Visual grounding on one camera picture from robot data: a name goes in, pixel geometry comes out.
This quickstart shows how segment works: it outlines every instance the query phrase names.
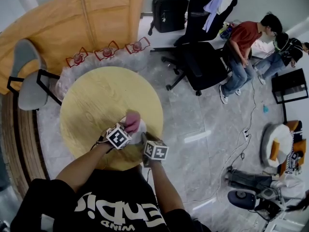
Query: wooden bench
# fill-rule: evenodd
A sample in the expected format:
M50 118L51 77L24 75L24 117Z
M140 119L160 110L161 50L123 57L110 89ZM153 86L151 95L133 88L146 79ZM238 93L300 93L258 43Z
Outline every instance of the wooden bench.
M18 108L18 97L9 92L2 100L3 160L11 184L24 198L35 178L49 179L42 155L36 111Z

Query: white shirt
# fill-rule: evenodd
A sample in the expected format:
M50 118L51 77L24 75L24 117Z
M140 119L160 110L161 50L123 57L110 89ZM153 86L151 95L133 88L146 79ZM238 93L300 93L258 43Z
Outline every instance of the white shirt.
M286 199L306 197L305 183L292 174L283 174L279 178L272 177L271 188L281 191L282 197Z

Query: round wooden table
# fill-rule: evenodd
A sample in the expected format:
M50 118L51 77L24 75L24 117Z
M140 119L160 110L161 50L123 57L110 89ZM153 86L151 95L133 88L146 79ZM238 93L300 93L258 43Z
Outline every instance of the round wooden table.
M143 77L120 67L102 67L86 73L74 82L61 106L60 130L66 146L76 158L82 156L103 131L119 122L129 110L140 113L148 132L161 136L160 99ZM141 145L114 149L97 168L133 168L142 162L141 151Z

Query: person in white shirt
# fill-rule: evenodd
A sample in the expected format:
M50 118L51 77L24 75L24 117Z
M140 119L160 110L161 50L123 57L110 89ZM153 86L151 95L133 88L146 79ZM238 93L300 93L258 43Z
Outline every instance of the person in white shirt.
M257 193L270 189L278 193L285 200L299 199L297 205L288 206L286 212L304 210L309 206L309 190L305 190L305 183L292 174L280 177L267 174L250 174L237 169L230 169L226 174L228 185L236 189L249 189Z

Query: white sneaker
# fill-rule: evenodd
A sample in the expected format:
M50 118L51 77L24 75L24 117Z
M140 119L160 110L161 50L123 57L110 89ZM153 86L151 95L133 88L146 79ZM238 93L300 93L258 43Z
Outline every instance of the white sneaker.
M262 85L265 85L265 84L266 84L265 79L264 79L261 75L258 75L258 78L259 78L259 80L260 80L260 82L261 82Z
M241 95L241 90L240 90L240 88L237 89L237 90L235 91L235 93L236 93L238 96Z
M223 104L227 104L228 102L228 97L224 96L224 94L222 93L222 90L221 90L221 86L219 86L219 91L220 91L220 98L221 98L221 101Z

